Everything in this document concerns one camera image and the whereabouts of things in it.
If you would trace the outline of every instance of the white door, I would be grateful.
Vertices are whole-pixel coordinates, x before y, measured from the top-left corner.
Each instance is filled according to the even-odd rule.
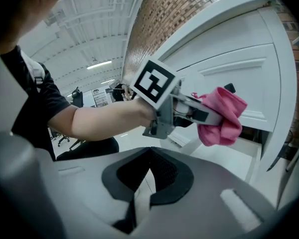
[[[183,94],[203,95],[232,83],[248,104],[242,125],[273,131],[280,102],[280,71],[273,44],[221,54],[178,71]]]

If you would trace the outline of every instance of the person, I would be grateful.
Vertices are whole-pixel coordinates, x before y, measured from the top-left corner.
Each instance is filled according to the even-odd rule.
[[[141,99],[117,102],[98,109],[70,105],[43,64],[45,77],[38,91],[17,43],[47,16],[58,0],[4,1],[5,5],[0,8],[0,56],[28,94],[12,127],[13,133],[23,136],[36,148],[49,151],[53,160],[56,158],[48,126],[61,134],[87,141],[57,158],[66,160],[118,152],[113,136],[140,125],[150,125],[152,107]]]
[[[122,84],[120,81],[118,81],[117,86],[113,89],[113,97],[115,101],[124,101],[124,97],[127,101],[130,101],[130,95],[133,95],[133,91],[131,90],[131,88],[128,85]]]

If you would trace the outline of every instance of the wall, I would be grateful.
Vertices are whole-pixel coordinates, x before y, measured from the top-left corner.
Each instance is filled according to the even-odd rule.
[[[290,40],[290,44],[292,45],[292,41],[294,41],[299,36],[299,24],[282,2],[278,2],[278,5],[275,6],[275,11],[283,23]],[[291,142],[286,152],[282,153],[281,155],[281,157],[287,158],[289,160],[293,158],[295,152],[299,147],[299,46],[292,45],[292,48],[297,70],[297,103],[293,123],[290,128],[291,133],[286,139],[286,141]]]
[[[123,69],[129,82],[141,61],[190,18],[217,0],[143,0],[133,25]]]

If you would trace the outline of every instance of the white ceiling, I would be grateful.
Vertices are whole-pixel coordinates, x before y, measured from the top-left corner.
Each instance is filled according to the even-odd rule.
[[[19,44],[44,63],[61,94],[120,79],[128,38],[142,0],[60,0]],[[111,64],[86,67],[112,60]]]

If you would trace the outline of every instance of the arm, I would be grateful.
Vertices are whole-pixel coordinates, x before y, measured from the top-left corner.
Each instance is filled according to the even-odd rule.
[[[101,108],[69,106],[48,125],[62,134],[87,141],[107,139],[140,125],[149,126],[153,108],[144,100],[117,102]]]
[[[126,99],[127,100],[131,100],[128,86],[122,85],[122,87],[123,87],[123,89],[125,91],[125,97],[126,97]]]

